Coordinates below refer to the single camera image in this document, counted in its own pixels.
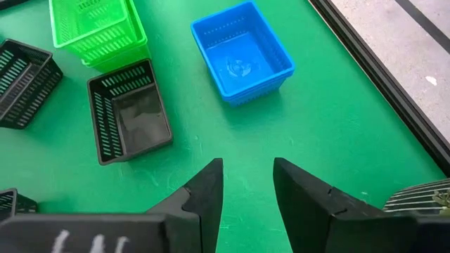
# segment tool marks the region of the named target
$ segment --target black plastic basket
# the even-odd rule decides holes
[[[0,222],[16,214],[37,212],[37,203],[12,188],[0,192]]]
[[[24,129],[62,78],[52,53],[5,40],[0,46],[0,127]]]
[[[0,10],[25,3],[28,0],[0,0]]]
[[[98,161],[121,162],[172,141],[150,60],[88,81]]]

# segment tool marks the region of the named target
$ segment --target gray floor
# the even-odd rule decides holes
[[[450,55],[395,0],[332,0],[450,141]],[[410,0],[450,37],[450,0]]]

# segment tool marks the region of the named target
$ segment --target stacked green baskets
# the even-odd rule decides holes
[[[150,58],[132,0],[50,0],[53,44],[109,72]]]

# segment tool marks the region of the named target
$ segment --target green tabletop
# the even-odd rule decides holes
[[[173,144],[98,164],[86,81],[100,73],[53,47],[49,4],[30,0],[0,12],[0,37],[54,52],[65,78],[26,130],[0,129],[0,188],[18,188],[44,213],[141,213],[223,157],[217,252],[278,253],[291,249],[275,157],[376,207],[401,188],[444,178],[307,0],[257,0],[297,69],[279,92],[238,108],[221,101],[190,23],[239,1],[135,2]]]

